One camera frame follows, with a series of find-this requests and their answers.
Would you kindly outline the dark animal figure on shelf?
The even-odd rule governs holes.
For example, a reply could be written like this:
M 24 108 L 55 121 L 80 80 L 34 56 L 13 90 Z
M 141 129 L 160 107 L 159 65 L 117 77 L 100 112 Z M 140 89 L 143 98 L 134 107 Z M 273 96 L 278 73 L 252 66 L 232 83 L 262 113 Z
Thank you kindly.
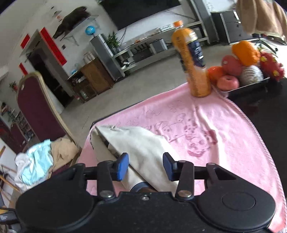
M 85 6 L 74 9 L 71 13 L 63 18 L 61 24 L 58 26 L 55 34 L 53 35 L 53 39 L 57 39 L 61 35 L 66 36 L 88 17 L 90 17 L 90 13 L 87 12 L 87 8 Z

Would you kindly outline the wall-mounted black television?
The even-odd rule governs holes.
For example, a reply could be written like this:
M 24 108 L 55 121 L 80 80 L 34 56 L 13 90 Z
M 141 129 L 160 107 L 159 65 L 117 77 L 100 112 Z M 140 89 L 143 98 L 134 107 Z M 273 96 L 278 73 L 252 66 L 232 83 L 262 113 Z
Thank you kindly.
M 123 29 L 141 19 L 180 5 L 177 0 L 105 0 L 100 5 L 117 29 Z

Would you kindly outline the pink dragon fruit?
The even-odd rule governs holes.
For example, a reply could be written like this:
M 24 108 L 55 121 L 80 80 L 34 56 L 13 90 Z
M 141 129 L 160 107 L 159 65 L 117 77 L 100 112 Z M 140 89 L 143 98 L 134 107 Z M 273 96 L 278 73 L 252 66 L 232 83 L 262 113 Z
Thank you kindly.
M 263 75 L 267 78 L 280 81 L 284 77 L 283 64 L 279 63 L 275 57 L 268 52 L 259 51 L 259 67 Z

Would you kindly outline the maroon banquet chair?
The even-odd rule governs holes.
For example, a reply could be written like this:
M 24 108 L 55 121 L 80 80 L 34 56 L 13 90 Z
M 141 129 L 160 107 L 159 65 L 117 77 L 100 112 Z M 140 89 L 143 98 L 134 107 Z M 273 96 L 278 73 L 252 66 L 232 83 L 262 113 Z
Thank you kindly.
M 35 71 L 24 76 L 18 85 L 17 103 L 39 141 L 55 141 L 68 137 L 77 148 L 82 148 L 57 112 L 42 75 Z

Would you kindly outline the silver box on stand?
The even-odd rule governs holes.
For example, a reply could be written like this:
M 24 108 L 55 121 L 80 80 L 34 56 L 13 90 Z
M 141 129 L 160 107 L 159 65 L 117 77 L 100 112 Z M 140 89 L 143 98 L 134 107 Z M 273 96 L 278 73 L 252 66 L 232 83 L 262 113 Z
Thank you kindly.
M 164 39 L 157 39 L 153 41 L 152 43 L 149 44 L 149 47 L 153 54 L 157 54 L 157 53 L 168 50 Z

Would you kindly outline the beige garment with navy trim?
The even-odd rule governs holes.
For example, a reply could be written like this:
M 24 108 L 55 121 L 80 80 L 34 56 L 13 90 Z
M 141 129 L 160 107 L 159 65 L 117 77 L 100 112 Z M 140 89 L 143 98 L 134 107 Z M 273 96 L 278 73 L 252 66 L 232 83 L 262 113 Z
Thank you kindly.
M 176 151 L 160 135 L 138 126 L 96 126 L 90 133 L 90 144 L 98 162 L 115 161 L 123 153 L 129 156 L 129 167 L 121 181 L 128 191 L 150 187 L 158 192 L 175 194 L 178 182 L 168 180 L 163 154 L 178 160 Z

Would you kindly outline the black fruit tray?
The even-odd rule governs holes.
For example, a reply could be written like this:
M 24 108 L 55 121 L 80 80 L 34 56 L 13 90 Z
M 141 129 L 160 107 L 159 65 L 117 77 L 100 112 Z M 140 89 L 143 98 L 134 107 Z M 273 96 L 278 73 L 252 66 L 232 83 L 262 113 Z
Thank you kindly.
M 236 98 L 236 97 L 241 96 L 241 95 L 249 94 L 252 91 L 257 90 L 261 87 L 265 87 L 265 85 L 268 83 L 269 79 L 270 79 L 270 77 L 267 77 L 267 78 L 263 79 L 261 82 L 248 84 L 246 86 L 242 86 L 242 87 L 236 88 L 236 89 L 231 90 L 231 91 L 222 91 L 216 86 L 213 86 L 213 88 L 222 97 L 232 99 L 232 98 Z

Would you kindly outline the dark drawer cabinet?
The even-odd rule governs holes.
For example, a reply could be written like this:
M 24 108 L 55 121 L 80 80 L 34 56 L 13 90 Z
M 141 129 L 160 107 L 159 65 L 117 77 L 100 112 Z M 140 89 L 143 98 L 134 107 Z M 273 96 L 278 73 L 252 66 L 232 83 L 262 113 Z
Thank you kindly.
M 235 10 L 211 12 L 219 42 L 232 44 L 241 40 L 254 40 L 259 34 L 248 34 L 244 31 L 239 16 Z

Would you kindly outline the upper red apple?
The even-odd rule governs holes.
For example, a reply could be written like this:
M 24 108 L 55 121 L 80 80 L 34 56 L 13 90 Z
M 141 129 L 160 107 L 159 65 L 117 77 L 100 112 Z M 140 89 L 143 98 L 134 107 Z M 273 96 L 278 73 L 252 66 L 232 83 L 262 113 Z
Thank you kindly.
M 232 76 L 239 77 L 243 71 L 243 66 L 237 58 L 232 55 L 226 55 L 221 61 L 223 70 Z

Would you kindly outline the pink dog-print towel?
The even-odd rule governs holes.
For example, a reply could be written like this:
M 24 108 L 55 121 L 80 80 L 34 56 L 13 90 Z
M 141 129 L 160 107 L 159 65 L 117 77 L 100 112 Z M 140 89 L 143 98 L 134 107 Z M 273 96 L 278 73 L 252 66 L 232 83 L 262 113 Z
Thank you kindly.
M 286 198 L 273 158 L 247 116 L 217 92 L 195 98 L 188 84 L 182 84 L 97 122 L 79 158 L 87 167 L 99 163 L 90 133 L 96 126 L 107 125 L 147 129 L 163 136 L 178 160 L 195 166 L 216 163 L 267 191 L 276 202 L 270 229 L 286 232 Z

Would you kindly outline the tan cloth on chair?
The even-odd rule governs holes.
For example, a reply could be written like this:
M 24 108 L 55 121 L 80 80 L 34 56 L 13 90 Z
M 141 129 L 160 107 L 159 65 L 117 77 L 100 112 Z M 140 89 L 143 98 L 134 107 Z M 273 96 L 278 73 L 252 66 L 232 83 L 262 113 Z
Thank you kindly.
M 51 155 L 53 157 L 52 172 L 56 172 L 73 160 L 79 153 L 77 145 L 68 138 L 58 138 L 51 143 Z

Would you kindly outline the red apple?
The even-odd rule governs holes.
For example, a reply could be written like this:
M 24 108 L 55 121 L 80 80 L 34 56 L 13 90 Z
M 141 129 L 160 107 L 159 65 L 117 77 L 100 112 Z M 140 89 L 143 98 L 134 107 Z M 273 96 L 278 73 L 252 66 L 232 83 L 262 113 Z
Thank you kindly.
M 217 80 L 217 88 L 222 91 L 231 91 L 240 86 L 237 77 L 231 75 L 224 75 Z
M 226 55 L 221 61 L 223 70 L 232 76 L 239 77 L 243 71 L 243 66 L 237 58 L 232 55 Z

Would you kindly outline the large orange citrus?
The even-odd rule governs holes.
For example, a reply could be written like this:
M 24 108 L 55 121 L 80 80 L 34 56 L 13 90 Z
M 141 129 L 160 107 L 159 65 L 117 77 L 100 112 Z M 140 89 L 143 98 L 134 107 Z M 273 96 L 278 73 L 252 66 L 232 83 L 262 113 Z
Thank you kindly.
M 232 53 L 239 59 L 243 66 L 256 65 L 260 60 L 260 52 L 252 42 L 240 41 L 232 45 Z

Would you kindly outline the beige fleece coat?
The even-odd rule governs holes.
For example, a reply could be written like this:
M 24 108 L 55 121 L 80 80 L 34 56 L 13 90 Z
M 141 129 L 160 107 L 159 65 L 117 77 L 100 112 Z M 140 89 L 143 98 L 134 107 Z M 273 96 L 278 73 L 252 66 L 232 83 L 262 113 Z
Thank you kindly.
M 286 38 L 286 10 L 276 1 L 238 0 L 236 12 L 246 33 Z

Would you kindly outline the front red apple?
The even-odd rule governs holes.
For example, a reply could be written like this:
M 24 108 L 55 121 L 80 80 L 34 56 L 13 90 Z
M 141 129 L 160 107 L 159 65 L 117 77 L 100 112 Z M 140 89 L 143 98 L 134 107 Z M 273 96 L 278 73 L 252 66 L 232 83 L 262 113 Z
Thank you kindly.
M 224 75 L 217 80 L 217 88 L 222 91 L 231 91 L 240 86 L 237 77 L 231 75 Z

